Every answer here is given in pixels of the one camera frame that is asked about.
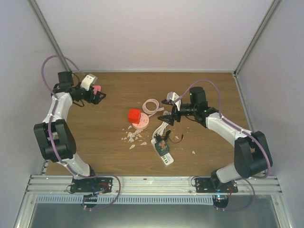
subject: pink cable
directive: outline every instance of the pink cable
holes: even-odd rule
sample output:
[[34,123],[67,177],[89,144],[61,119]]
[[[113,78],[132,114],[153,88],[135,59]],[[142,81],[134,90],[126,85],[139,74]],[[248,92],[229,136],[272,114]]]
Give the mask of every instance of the pink cable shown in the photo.
[[[74,175],[79,176],[79,177],[82,177],[82,178],[86,178],[86,179],[92,179],[92,178],[97,178],[97,177],[101,177],[101,176],[103,176],[103,177],[104,177],[104,176],[112,176],[112,177],[115,177],[115,178],[117,179],[118,185],[119,185],[119,189],[118,189],[118,193],[117,193],[116,197],[114,198],[114,200],[113,200],[111,203],[107,204],[106,206],[103,206],[103,207],[100,207],[100,208],[96,208],[96,209],[94,209],[94,210],[104,209],[104,208],[107,208],[107,207],[111,206],[112,204],[114,204],[114,203],[116,202],[117,198],[118,198],[119,195],[120,195],[120,191],[121,191],[121,182],[120,182],[119,178],[118,178],[116,175],[114,175],[114,174],[102,174],[102,175],[87,177],[87,176],[83,176],[83,175],[81,175],[81,174],[75,172],[75,171],[72,169],[72,167],[70,167],[65,161],[63,161],[63,160],[61,159],[61,157],[60,157],[60,155],[59,155],[59,153],[58,153],[58,151],[57,151],[57,148],[56,148],[56,146],[55,146],[54,139],[53,139],[53,137],[52,137],[51,124],[52,124],[53,116],[55,115],[55,111],[56,111],[56,108],[57,108],[57,105],[58,105],[58,97],[57,97],[57,95],[53,92],[53,90],[48,86],[48,83],[47,83],[46,78],[45,78],[45,76],[44,76],[44,67],[45,67],[46,63],[47,63],[50,59],[55,58],[55,57],[59,57],[59,56],[58,56],[58,55],[53,55],[53,56],[48,57],[46,60],[44,60],[44,62],[43,62],[43,64],[42,64],[42,67],[41,67],[41,76],[42,76],[43,82],[44,82],[45,86],[47,87],[47,89],[48,89],[48,90],[51,92],[51,94],[55,97],[55,104],[54,104],[54,107],[53,107],[53,110],[52,110],[52,113],[51,113],[51,115],[50,115],[50,119],[49,119],[49,122],[48,122],[48,125],[47,125],[48,135],[49,135],[49,138],[50,138],[50,141],[51,141],[51,144],[52,144],[54,153],[55,153],[55,155],[56,155],[58,161],[59,161],[61,164],[66,165],[66,167],[67,167],[67,168],[70,170],[70,172],[73,173]],[[67,61],[69,61],[71,64],[73,64],[73,66],[74,66],[79,72],[81,72],[81,74],[82,74],[83,76],[85,75],[81,70],[79,70],[79,68],[77,67],[77,65],[76,65],[71,59],[69,59],[69,58],[67,58],[67,57],[64,57],[64,58],[65,58]]]

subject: red block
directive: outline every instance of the red block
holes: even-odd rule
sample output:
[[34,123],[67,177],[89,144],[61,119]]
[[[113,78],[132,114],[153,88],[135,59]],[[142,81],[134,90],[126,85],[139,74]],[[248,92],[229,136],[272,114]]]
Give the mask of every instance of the red block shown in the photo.
[[130,123],[139,124],[141,120],[141,111],[139,109],[131,108],[128,114],[128,120]]

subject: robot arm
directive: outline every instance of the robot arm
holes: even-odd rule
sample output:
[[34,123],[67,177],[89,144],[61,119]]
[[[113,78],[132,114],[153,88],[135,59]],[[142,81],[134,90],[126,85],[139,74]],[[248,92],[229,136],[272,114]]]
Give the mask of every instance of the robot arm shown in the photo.
[[[69,108],[74,101],[80,101],[84,99],[88,103],[98,104],[105,94],[100,91],[94,91],[93,84],[97,80],[94,75],[86,75],[82,82],[73,87],[74,82],[71,72],[58,73],[59,83],[54,87],[53,92],[56,94],[52,96],[52,104],[46,118],[42,123],[34,126],[34,133],[44,159],[51,160],[52,162],[60,163],[54,153],[53,147],[50,143],[50,137],[53,137],[56,149],[62,161],[62,164],[67,168],[69,165],[72,170],[83,176],[93,176],[93,170],[88,164],[82,161],[82,159],[76,153],[76,143],[72,136],[72,133],[67,126],[67,114]],[[51,130],[52,136],[48,134],[48,122],[53,115]],[[76,176],[74,173],[74,179],[82,179]]]
[[181,100],[175,103],[174,101],[177,98],[176,93],[168,93],[167,99],[163,100],[162,103],[172,105],[172,112],[171,115],[158,117],[159,120],[173,125],[174,121],[180,122],[182,116],[193,116],[196,122],[218,133],[235,149],[234,163],[211,174],[210,182],[215,191],[218,191],[225,183],[239,178],[248,178],[267,169],[267,162],[261,150],[247,134],[253,136],[262,145],[272,166],[265,135],[261,132],[253,133],[243,129],[226,118],[224,121],[224,117],[220,116],[217,109],[208,106],[206,94],[202,87],[192,87],[190,89],[190,103],[188,104],[183,104]]

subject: white wall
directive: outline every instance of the white wall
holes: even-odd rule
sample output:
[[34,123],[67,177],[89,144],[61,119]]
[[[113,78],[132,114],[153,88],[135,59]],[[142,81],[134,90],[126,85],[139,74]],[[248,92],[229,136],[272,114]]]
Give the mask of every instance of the white wall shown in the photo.
[[[25,0],[0,1],[0,31],[0,227],[11,228],[29,176],[43,161],[33,126],[50,106],[40,68],[55,52]],[[51,84],[60,71],[58,60],[49,62]]]
[[284,0],[239,74],[257,130],[265,133],[296,227],[304,183],[304,1]]
[[272,0],[38,0],[83,70],[233,71]]

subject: wooden surface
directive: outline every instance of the wooden surface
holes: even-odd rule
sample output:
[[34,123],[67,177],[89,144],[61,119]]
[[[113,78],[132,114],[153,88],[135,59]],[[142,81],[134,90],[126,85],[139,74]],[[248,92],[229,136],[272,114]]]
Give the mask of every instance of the wooden surface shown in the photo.
[[[127,115],[130,108],[142,109],[143,103],[154,98],[159,102],[167,93],[174,91],[181,95],[197,79],[212,80],[222,96],[223,114],[236,124],[247,128],[246,118],[239,99],[238,91],[231,74],[228,73],[94,73],[99,79],[96,85],[102,86],[107,97],[98,105],[85,103],[81,108],[70,108],[67,123],[77,144],[77,153],[90,164],[96,173],[114,173],[117,175],[210,175],[215,169],[233,162],[233,147],[211,130],[196,122],[182,117],[171,129],[171,138],[184,139],[173,144],[168,142],[174,163],[166,167],[153,150],[150,141],[152,133],[161,124],[157,116],[150,118],[149,127],[144,130],[142,142],[133,143],[121,140],[126,132],[134,132],[128,127]],[[210,106],[218,108],[218,95],[212,85],[201,82]],[[190,102],[189,93],[183,98]],[[171,106],[164,105],[170,111]],[[69,174],[61,165],[51,163],[47,174]]]

